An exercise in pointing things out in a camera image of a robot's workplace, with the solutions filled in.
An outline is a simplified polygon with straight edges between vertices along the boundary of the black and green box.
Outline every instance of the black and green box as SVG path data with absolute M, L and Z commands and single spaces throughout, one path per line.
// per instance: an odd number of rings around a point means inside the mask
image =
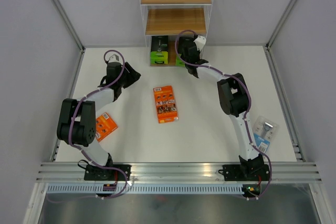
M 176 66 L 184 66 L 184 63 L 180 60 L 179 56 L 182 54 L 183 46 L 194 42 L 192 37 L 180 37 L 178 40 L 179 47 L 177 48 L 178 55 L 176 55 Z
M 168 64 L 168 36 L 152 36 L 151 64 Z

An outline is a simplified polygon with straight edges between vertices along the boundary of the orange box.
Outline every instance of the orange box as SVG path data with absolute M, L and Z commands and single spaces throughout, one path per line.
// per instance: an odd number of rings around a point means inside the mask
M 118 128 L 117 124 L 108 113 L 103 113 L 96 119 L 96 138 L 98 142 L 111 134 Z
M 158 122 L 169 123 L 179 120 L 173 87 L 157 87 L 153 91 Z

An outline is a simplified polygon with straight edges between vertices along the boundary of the barcode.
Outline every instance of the barcode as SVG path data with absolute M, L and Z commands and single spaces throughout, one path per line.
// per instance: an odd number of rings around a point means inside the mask
M 260 145 L 259 145 L 258 149 L 259 149 L 261 152 L 265 153 L 265 152 L 266 152 L 266 150 L 267 150 L 267 147 L 268 147 L 268 145 L 267 145 L 267 144 L 260 143 Z
M 110 118 L 109 115 L 107 115 L 106 113 L 104 113 L 103 116 L 104 116 L 105 119 Z

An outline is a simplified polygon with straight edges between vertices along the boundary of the metal grille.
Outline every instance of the metal grille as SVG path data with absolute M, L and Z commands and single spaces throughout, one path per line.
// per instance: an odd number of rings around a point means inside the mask
M 120 182 L 115 189 L 115 193 L 123 188 Z M 178 184 L 138 184 L 128 186 L 125 190 L 130 194 L 243 194 L 242 185 L 178 185 Z M 104 190 L 103 184 L 49 184 L 48 193 L 94 193 L 108 194 L 110 191 Z

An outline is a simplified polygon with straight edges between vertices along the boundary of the product package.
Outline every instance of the product package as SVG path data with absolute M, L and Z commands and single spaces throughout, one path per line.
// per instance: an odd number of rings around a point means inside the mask
M 168 64 L 168 36 L 152 36 L 151 64 Z
M 180 37 L 178 40 L 179 46 L 177 47 L 178 55 L 176 55 L 176 66 L 183 67 L 184 63 L 180 60 L 179 56 L 182 54 L 182 48 L 183 46 L 186 46 L 187 44 L 194 43 L 194 38 L 192 37 Z
M 117 124 L 108 113 L 103 113 L 96 119 L 96 138 L 98 142 L 111 134 L 118 128 Z
M 278 131 L 278 128 L 278 124 L 264 118 L 263 116 L 258 117 L 258 120 L 253 127 L 253 135 L 256 145 L 261 152 L 267 152 L 272 139 Z
M 158 122 L 169 123 L 179 120 L 173 87 L 157 87 L 153 91 Z

